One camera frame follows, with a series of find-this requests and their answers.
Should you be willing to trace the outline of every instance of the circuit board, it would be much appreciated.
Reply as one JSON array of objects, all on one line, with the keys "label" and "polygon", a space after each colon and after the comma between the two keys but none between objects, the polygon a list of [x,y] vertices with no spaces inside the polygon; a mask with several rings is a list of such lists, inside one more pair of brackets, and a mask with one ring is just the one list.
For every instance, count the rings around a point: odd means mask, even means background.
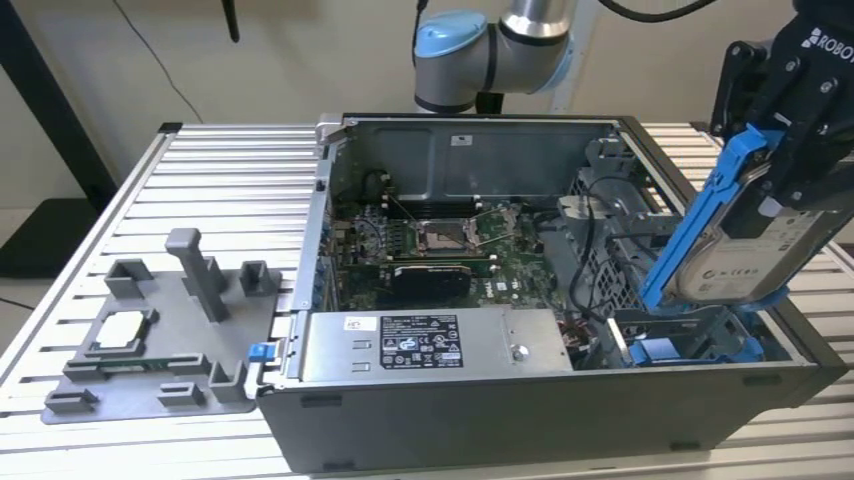
[{"label": "circuit board", "polygon": [[[566,310],[534,215],[519,205],[486,204],[470,218],[441,220],[388,219],[367,206],[335,230],[344,311],[489,305]],[[429,267],[467,276],[466,294],[400,298],[400,274]]]}]

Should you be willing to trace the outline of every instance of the black cable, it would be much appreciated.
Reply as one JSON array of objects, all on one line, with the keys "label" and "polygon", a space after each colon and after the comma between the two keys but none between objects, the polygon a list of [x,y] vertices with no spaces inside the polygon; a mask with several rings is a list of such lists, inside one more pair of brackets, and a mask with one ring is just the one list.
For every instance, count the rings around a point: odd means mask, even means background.
[{"label": "black cable", "polygon": [[415,25],[412,26],[412,66],[415,66],[415,41],[418,37],[418,26],[422,23],[422,14],[427,8],[430,0],[418,0],[415,4]]},{"label": "black cable", "polygon": [[641,23],[663,23],[669,22],[670,20],[675,20],[677,18],[682,18],[686,15],[690,15],[701,8],[707,7],[717,1],[718,0],[697,0],[690,5],[685,5],[683,7],[679,7],[663,13],[638,12],[637,10],[631,10],[626,6],[617,3],[615,0],[599,0],[599,3],[605,8],[607,8],[615,14],[618,14],[623,18],[627,18],[629,20],[634,20],[635,22]]},{"label": "black cable", "polygon": [[626,182],[633,187],[635,187],[635,183],[629,178],[618,177],[614,175],[605,175],[597,178],[593,181],[593,183],[585,188],[585,191],[582,192],[582,198],[585,199],[585,203],[587,204],[587,236],[585,239],[585,249],[582,250],[581,260],[578,262],[578,269],[575,270],[575,274],[573,275],[573,279],[570,280],[570,303],[573,303],[573,306],[583,316],[589,317],[590,319],[599,322],[601,324],[605,324],[605,318],[602,318],[602,316],[597,312],[594,312],[590,308],[587,308],[587,306],[582,305],[582,303],[578,301],[578,298],[575,296],[577,294],[575,290],[578,289],[578,282],[582,278],[585,269],[587,268],[587,264],[590,263],[590,257],[593,255],[593,242],[595,239],[597,222],[595,222],[595,215],[593,211],[593,203],[590,201],[593,196],[591,191],[593,191],[593,187],[595,187],[597,184],[603,180],[617,180],[621,182]]},{"label": "black cable", "polygon": [[15,305],[16,307],[24,308],[27,310],[35,310],[36,307],[31,307],[30,305],[16,302],[15,300],[10,300],[8,298],[0,297],[0,302],[8,303],[10,305]]},{"label": "black cable", "polygon": [[190,110],[192,110],[192,113],[196,116],[196,119],[199,120],[199,123],[204,123],[204,120],[202,119],[202,115],[199,115],[199,110],[196,110],[196,107],[192,106],[192,103],[190,103],[190,100],[187,100],[187,97],[184,96],[184,94],[182,93],[180,89],[175,85],[175,81],[172,80],[172,75],[170,74],[170,71],[167,70],[166,65],[163,64],[163,61],[160,60],[160,57],[158,56],[158,53],[155,52],[155,49],[151,47],[151,44],[148,43],[148,40],[146,40],[146,37],[143,36],[140,31],[136,29],[136,26],[134,25],[134,22],[131,21],[131,17],[128,17],[128,14],[124,11],[124,8],[122,8],[122,4],[119,3],[119,0],[112,0],[112,4],[116,6],[116,9],[119,10],[119,13],[124,17],[124,21],[127,22],[128,27],[131,27],[131,30],[134,30],[134,33],[136,34],[136,37],[143,42],[143,45],[146,45],[146,48],[151,52],[151,55],[155,57],[155,61],[158,62],[158,65],[160,65],[160,70],[163,70],[163,74],[166,75],[166,79],[170,82],[170,86],[172,87],[172,90],[175,90],[175,93],[178,93],[178,96],[182,97],[182,100],[184,101],[184,103],[190,107]]},{"label": "black cable", "polygon": [[388,172],[386,170],[383,170],[382,168],[374,168],[371,170],[368,170],[367,172],[364,172],[364,174],[362,175],[362,184],[360,184],[360,190],[359,190],[359,199],[360,201],[367,202],[368,198],[367,198],[367,193],[368,193],[368,179],[371,178],[372,175],[378,175],[380,176],[380,181],[383,178],[383,175],[388,175]]}]

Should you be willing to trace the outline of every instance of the power supply label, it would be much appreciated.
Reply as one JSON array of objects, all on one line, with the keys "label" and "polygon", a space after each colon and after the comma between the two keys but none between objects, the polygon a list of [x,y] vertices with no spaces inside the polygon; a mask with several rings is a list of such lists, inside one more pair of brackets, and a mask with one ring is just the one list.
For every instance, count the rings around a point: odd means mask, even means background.
[{"label": "power supply label", "polygon": [[379,364],[386,369],[463,366],[457,315],[380,317]]}]

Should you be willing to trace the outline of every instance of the motherboard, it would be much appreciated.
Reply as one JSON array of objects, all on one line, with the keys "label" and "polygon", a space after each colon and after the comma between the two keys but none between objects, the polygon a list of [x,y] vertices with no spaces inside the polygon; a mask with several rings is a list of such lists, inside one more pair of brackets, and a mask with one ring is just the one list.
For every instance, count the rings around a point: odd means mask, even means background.
[{"label": "motherboard", "polygon": [[342,310],[509,305],[563,314],[538,233],[554,209],[479,201],[463,207],[424,209],[390,199],[344,208],[334,223]]}]

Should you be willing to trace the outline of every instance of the aluminum table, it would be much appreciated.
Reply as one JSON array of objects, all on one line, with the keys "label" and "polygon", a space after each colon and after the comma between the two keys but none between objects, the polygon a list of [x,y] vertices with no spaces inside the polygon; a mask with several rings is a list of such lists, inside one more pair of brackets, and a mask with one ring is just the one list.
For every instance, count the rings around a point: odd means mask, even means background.
[{"label": "aluminum table", "polygon": [[[715,140],[689,124],[645,128],[699,188],[719,151]],[[90,480],[304,478],[290,473],[258,410],[56,426],[44,425],[39,413],[108,293],[102,282],[107,269],[118,258],[142,257],[154,271],[179,270],[178,260],[163,249],[175,227],[202,230],[202,249],[223,268],[239,267],[248,256],[282,269],[272,336],[287,332],[318,158],[314,135],[310,125],[191,125],[178,134],[158,135],[0,358],[0,475]],[[837,245],[813,259],[790,288],[795,305],[854,366],[854,261]],[[854,373],[803,407],[759,415],[711,452],[368,478],[622,477],[854,478]]]}]

